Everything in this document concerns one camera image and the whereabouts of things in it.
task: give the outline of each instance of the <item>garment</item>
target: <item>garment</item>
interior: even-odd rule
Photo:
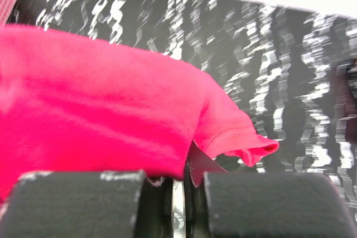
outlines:
[[[0,195],[28,171],[135,171],[182,179],[194,140],[253,166],[256,134],[206,73],[159,53],[30,26],[0,30]]]

